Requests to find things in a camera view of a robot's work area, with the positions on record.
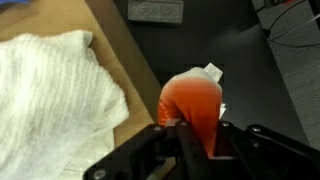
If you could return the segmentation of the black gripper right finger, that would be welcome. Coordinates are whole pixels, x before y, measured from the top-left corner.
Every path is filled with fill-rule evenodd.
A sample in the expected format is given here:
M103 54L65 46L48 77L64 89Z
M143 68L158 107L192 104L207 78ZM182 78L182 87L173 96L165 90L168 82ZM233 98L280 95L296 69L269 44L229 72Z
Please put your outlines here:
M320 151L253 124L218 123L213 171L218 180L320 180Z

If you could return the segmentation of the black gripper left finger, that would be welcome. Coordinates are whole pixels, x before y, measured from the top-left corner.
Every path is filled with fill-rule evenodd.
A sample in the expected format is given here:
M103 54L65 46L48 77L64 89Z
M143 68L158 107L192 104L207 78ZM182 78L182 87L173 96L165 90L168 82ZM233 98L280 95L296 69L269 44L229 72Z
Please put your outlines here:
M146 180L173 158L164 180L209 180L207 154L189 122L171 127L150 124L89 167L83 180Z

